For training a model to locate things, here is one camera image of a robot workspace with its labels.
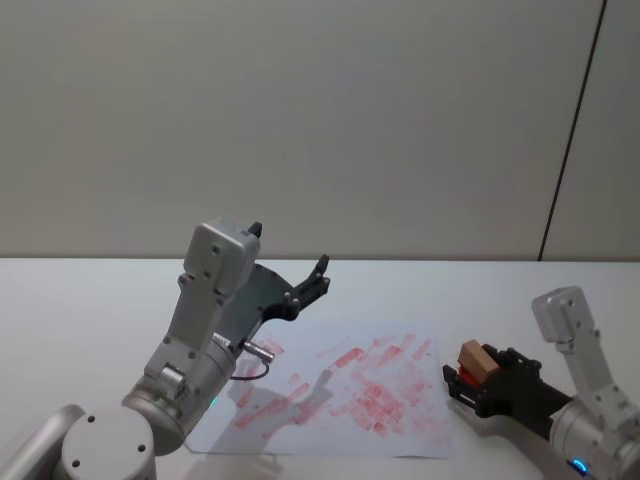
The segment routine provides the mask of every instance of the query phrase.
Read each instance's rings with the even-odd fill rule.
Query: white tabletop
[[[313,262],[265,261],[291,283]],[[0,448],[34,416],[67,403],[113,406],[138,380],[178,298],[177,260],[0,260]],[[531,300],[580,285],[602,330],[619,385],[640,401],[640,265],[334,261],[329,294],[297,321],[430,322],[443,362],[477,338],[543,363],[543,378],[574,392],[560,354],[543,342]],[[472,428],[452,410],[449,460],[195,455],[184,447],[158,459],[161,480],[334,480],[570,478],[542,441],[510,422]],[[501,433],[510,440],[479,434]]]

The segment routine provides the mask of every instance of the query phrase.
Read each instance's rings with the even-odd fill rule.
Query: gray robot arm
[[[582,290],[554,290],[536,298],[532,308],[545,340],[564,355],[577,395],[570,398],[546,384],[537,360],[491,345],[482,349],[499,368],[482,382],[443,367],[449,395],[479,417],[511,416],[548,440],[583,476],[639,479],[638,408],[613,381]]]
[[[198,226],[169,329],[122,406],[64,407],[16,443],[0,480],[155,480],[155,457],[183,444],[243,351],[268,368],[273,354],[252,342],[260,326],[294,320],[328,291],[326,256],[297,286],[256,264],[261,229]]]
[[[554,290],[532,308],[544,339],[564,355],[577,390],[556,415],[549,442],[595,478],[640,478],[640,412],[613,381],[582,289]]]

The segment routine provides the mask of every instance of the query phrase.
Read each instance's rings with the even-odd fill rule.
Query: cable
[[[252,377],[231,377],[229,378],[229,380],[239,380],[242,382],[249,382],[251,380],[259,380],[261,378],[264,378],[269,373],[269,364],[264,360],[262,360],[262,364],[264,365],[264,372],[262,372],[260,375],[254,375]]]

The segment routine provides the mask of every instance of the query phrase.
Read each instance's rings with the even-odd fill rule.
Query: wooden block
[[[475,378],[478,383],[484,381],[493,372],[500,370],[500,366],[484,351],[482,345],[475,340],[469,340],[462,345],[458,363]]]

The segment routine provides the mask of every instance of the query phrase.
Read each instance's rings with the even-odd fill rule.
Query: paper sheet
[[[449,455],[448,409],[426,322],[275,320],[255,341],[277,354],[271,372],[229,382],[187,439],[192,451]],[[262,368],[243,354],[236,375]]]

